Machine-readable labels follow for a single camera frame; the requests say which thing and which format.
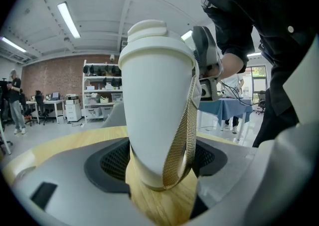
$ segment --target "floor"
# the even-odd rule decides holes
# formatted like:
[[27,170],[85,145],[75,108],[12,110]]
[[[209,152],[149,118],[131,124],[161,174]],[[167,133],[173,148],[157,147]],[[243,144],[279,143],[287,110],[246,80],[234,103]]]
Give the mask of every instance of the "floor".
[[[242,136],[240,138],[239,145],[252,147],[255,141],[255,138],[260,130],[261,123],[263,121],[264,114],[258,115],[258,113],[253,112],[250,115],[250,121],[244,125],[244,130]],[[239,130],[241,124],[241,119],[239,119],[239,126],[237,129]],[[219,131],[216,130],[217,126],[217,117],[213,114],[202,113],[202,120],[200,126],[200,132],[218,136],[229,141],[234,142],[237,134],[232,133],[232,127],[229,130]]]
[[[236,135],[232,133],[231,129],[227,131],[219,131],[219,133],[217,133],[217,118],[214,115],[202,113],[202,117],[203,118],[201,121],[202,123],[200,127],[200,132],[218,136],[230,141],[235,141]],[[250,121],[246,123],[244,126],[243,134],[239,142],[240,145],[252,147],[253,142],[260,129],[262,120],[263,114],[258,115],[255,112],[253,112],[250,115]],[[5,136],[8,141],[13,142],[13,146],[10,146],[11,155],[4,157],[4,160],[2,161],[0,167],[5,166],[8,162],[16,158],[18,155],[44,142],[48,142],[55,138],[81,131],[97,129],[100,128],[103,124],[102,120],[90,122],[88,124],[84,124],[84,122],[84,119],[82,119],[79,122],[74,123],[73,127],[72,124],[67,124],[67,121],[63,122],[62,120],[60,120],[60,124],[57,124],[56,121],[54,121],[54,123],[47,122],[45,126],[43,126],[42,124],[34,124],[32,125],[32,127],[27,125],[27,133],[24,135],[22,135],[21,133],[18,133],[16,135],[13,134],[13,124],[6,126]]]
[[42,143],[77,132],[97,129],[100,128],[103,124],[103,120],[96,120],[94,122],[91,121],[88,122],[88,124],[85,124],[85,120],[81,119],[80,121],[75,122],[72,127],[72,124],[67,124],[66,120],[63,122],[63,119],[61,117],[59,118],[59,122],[60,124],[57,124],[56,120],[54,122],[49,121],[45,123],[45,126],[43,126],[42,124],[32,124],[32,127],[27,124],[26,133],[24,135],[22,135],[21,133],[15,135],[13,133],[15,129],[13,124],[6,126],[4,132],[5,137],[7,141],[11,141],[13,143],[13,146],[10,146],[11,155],[6,155],[4,157],[3,161],[1,162],[0,168],[4,167],[7,163],[9,163],[20,154]]

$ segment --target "fluorescent light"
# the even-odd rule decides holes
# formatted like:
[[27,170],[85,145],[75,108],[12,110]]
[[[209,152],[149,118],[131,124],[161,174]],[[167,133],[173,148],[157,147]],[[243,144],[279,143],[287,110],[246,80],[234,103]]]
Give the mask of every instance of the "fluorescent light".
[[26,52],[25,49],[23,49],[23,48],[19,47],[18,45],[14,44],[12,41],[8,40],[7,38],[2,37],[2,40],[3,40],[4,42],[6,42],[7,44],[11,45],[12,47],[15,47],[16,49],[22,51],[23,53]]
[[261,55],[261,52],[257,52],[257,53],[252,53],[252,54],[248,54],[247,56],[259,56]]
[[191,34],[193,33],[193,31],[191,30],[191,31],[188,31],[186,34],[184,34],[181,38],[183,39],[183,40],[187,40],[188,38],[190,38],[191,37]]
[[80,38],[80,34],[73,23],[73,20],[71,18],[71,15],[70,15],[70,12],[68,10],[66,3],[64,2],[64,3],[59,4],[58,9],[59,9],[66,25],[70,29],[70,32],[72,33],[73,37],[76,39]]

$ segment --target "white lid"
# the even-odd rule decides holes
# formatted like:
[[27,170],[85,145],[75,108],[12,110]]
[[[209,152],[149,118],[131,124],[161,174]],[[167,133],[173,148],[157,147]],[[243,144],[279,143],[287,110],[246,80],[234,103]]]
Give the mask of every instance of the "white lid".
[[128,31],[128,45],[122,50],[119,58],[119,68],[128,55],[144,49],[163,48],[179,51],[188,56],[195,67],[195,57],[181,37],[168,31],[166,23],[161,20],[149,19],[136,23]]

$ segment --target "metallic mesh strap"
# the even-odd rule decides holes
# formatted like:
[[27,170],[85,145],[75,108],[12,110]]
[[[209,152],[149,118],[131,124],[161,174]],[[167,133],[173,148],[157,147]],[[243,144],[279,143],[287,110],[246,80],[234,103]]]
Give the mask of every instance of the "metallic mesh strap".
[[[186,107],[164,163],[162,174],[164,189],[174,187],[188,175],[195,156],[197,107],[192,102],[192,94],[196,79],[197,76],[193,76]],[[184,151],[186,162],[179,170],[183,162]]]

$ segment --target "table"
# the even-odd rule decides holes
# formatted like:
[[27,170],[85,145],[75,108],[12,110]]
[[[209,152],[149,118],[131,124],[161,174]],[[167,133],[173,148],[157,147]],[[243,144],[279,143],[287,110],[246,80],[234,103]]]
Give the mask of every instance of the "table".
[[6,152],[8,152],[8,154],[10,155],[10,154],[11,154],[11,150],[10,150],[10,148],[9,148],[9,145],[8,145],[7,141],[6,141],[6,138],[5,138],[3,129],[2,129],[1,120],[0,120],[0,134],[1,134],[1,137],[2,137],[2,140],[3,140],[3,143],[4,143],[4,146],[5,146]]
[[[251,104],[250,99],[241,99],[240,101],[246,104]],[[201,125],[202,112],[211,113],[217,116],[217,131],[222,130],[225,120],[236,116],[245,119],[244,122],[241,122],[239,132],[237,133],[236,140],[239,142],[244,129],[244,124],[249,121],[249,116],[253,112],[253,107],[251,105],[245,105],[240,101],[233,98],[220,98],[219,100],[214,102],[201,101],[198,108],[200,113],[197,130],[199,130]]]
[[[58,110],[57,110],[57,104],[60,104],[60,103],[62,103],[62,110],[63,110],[63,119],[65,120],[66,118],[65,118],[65,109],[64,109],[64,100],[56,100],[56,101],[44,101],[43,102],[44,104],[54,104],[54,111],[55,111],[55,117],[56,117],[56,122],[59,124],[59,119],[58,119],[58,117],[60,116],[60,115],[58,115]],[[32,102],[32,101],[27,101],[26,102],[26,104],[27,105],[35,105],[36,104],[36,102]],[[35,106],[35,111],[36,111],[36,118],[37,118],[37,120],[38,120],[38,123],[40,122],[40,120],[39,120],[39,112],[38,112],[38,107],[37,106]]]
[[[197,135],[206,139],[236,145],[219,137],[199,132]],[[123,126],[89,130],[57,138],[16,157],[3,168],[2,173],[8,184],[12,185],[19,172],[29,167],[37,167],[57,153],[127,136],[127,129]],[[193,171],[171,190],[155,192],[148,189],[137,176],[135,160],[131,154],[126,170],[126,183],[130,185],[131,200],[135,206],[156,224],[180,225],[188,221],[195,200],[197,184],[197,178]]]

